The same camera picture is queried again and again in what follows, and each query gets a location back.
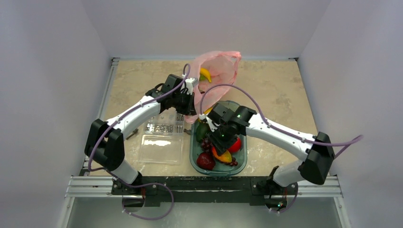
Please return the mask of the orange red fake mango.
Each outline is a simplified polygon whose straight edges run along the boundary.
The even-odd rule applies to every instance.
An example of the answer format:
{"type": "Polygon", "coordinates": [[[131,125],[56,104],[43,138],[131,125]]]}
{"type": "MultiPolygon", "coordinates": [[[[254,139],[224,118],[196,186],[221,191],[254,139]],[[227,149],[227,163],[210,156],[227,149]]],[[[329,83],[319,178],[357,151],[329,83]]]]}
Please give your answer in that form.
{"type": "Polygon", "coordinates": [[[232,162],[232,154],[229,151],[224,152],[222,155],[218,155],[215,147],[212,147],[211,152],[213,154],[213,157],[216,158],[220,162],[223,162],[223,163],[232,162]]]}

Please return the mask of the pink plastic bag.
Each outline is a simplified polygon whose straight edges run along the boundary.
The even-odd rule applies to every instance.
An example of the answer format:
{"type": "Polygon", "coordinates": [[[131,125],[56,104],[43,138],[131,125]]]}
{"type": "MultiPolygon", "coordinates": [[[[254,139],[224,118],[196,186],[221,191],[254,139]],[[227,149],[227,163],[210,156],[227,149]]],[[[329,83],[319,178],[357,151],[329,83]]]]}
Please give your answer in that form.
{"type": "Polygon", "coordinates": [[[238,51],[211,51],[190,62],[190,78],[200,79],[200,70],[203,68],[210,73],[211,80],[199,81],[198,85],[193,87],[194,107],[197,113],[186,115],[185,122],[189,124],[196,122],[201,113],[200,104],[202,104],[202,111],[205,112],[229,91],[228,86],[220,86],[209,91],[202,99],[201,92],[206,92],[212,86],[235,83],[241,58],[241,53],[238,51]]]}

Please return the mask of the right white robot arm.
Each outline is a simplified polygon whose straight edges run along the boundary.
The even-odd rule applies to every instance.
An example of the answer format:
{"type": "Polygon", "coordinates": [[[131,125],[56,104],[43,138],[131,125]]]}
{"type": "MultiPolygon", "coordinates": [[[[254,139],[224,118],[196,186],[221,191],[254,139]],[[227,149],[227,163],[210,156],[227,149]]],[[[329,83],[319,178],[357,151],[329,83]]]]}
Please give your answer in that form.
{"type": "Polygon", "coordinates": [[[279,193],[298,181],[324,184],[335,159],[327,134],[295,131],[269,121],[245,106],[233,111],[216,104],[208,114],[201,114],[199,118],[209,125],[211,131],[206,136],[218,155],[226,152],[239,135],[244,135],[269,142],[297,158],[293,163],[273,168],[267,180],[267,188],[272,193],[279,193]]]}

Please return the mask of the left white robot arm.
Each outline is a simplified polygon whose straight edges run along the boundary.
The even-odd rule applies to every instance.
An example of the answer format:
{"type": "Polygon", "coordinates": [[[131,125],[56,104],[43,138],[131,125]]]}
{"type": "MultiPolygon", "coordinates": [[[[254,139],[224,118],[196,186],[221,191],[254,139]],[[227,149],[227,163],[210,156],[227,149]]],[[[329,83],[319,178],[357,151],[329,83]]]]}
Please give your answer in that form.
{"type": "Polygon", "coordinates": [[[85,155],[123,181],[123,188],[129,194],[137,194],[142,187],[142,175],[125,160],[124,141],[140,125],[167,109],[195,115],[193,89],[197,85],[196,78],[170,74],[164,83],[147,91],[125,112],[106,121],[94,120],[84,148],[85,155]]]}

